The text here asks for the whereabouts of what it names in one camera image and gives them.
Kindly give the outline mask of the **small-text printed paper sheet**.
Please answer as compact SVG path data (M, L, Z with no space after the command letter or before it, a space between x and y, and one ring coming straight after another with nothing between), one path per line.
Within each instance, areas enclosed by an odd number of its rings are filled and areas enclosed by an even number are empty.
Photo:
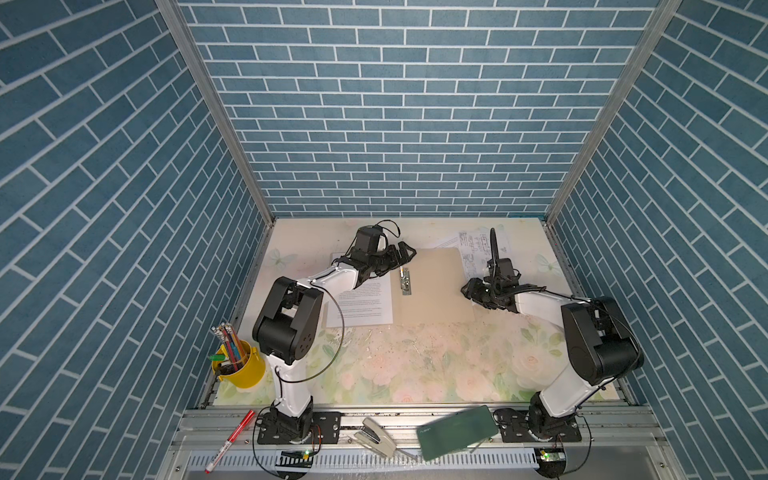
M453 235L449 236L443 239L438 240L434 248L458 248L460 245L460 238L459 235Z

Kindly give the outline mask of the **diagram printed paper sheet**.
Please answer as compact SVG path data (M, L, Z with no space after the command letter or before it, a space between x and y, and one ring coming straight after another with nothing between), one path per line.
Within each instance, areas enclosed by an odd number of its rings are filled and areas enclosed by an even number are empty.
M467 280L489 275L487 264L492 257L490 228L459 231L457 249Z

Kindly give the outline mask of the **text printed paper sheet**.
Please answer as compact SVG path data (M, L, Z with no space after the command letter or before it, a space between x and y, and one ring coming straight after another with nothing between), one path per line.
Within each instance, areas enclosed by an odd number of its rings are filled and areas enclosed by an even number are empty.
M367 327L394 323L392 288L389 276L371 278L360 287L340 294L333 294L341 310L332 300L326 308L325 326L340 328L340 314L344 314L346 327Z

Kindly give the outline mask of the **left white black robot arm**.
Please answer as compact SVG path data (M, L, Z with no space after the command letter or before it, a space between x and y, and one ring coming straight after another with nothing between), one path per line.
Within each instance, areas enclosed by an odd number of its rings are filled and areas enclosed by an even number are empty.
M301 279L277 278L257 316L252 337L267 360L276 398L264 413L266 424L280 442L299 443L318 431L313 422L310 382L323 374L306 373L305 357L316 338L322 308L366 281L383 278L410 263L417 255L382 222L360 227L343 255L329 267Z

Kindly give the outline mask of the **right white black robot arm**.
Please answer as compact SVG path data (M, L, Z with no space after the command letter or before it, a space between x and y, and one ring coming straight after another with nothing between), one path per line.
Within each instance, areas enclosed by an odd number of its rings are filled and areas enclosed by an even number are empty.
M489 310L531 315L559 327L568 360L555 380L532 396L527 414L518 411L503 432L540 442L579 441L577 409L643 365L639 341L611 297L579 298L523 284L507 258L489 260L488 268L488 276L468 280L462 295Z

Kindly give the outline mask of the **beige cardboard file folder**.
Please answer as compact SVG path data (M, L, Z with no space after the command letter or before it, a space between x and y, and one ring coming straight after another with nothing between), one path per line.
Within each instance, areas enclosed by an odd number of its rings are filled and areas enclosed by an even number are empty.
M426 249L405 268L409 269L412 294L400 288L400 269L389 276L392 288L394 323L399 327L470 322L472 304L460 292L466 283L461 255L456 248Z

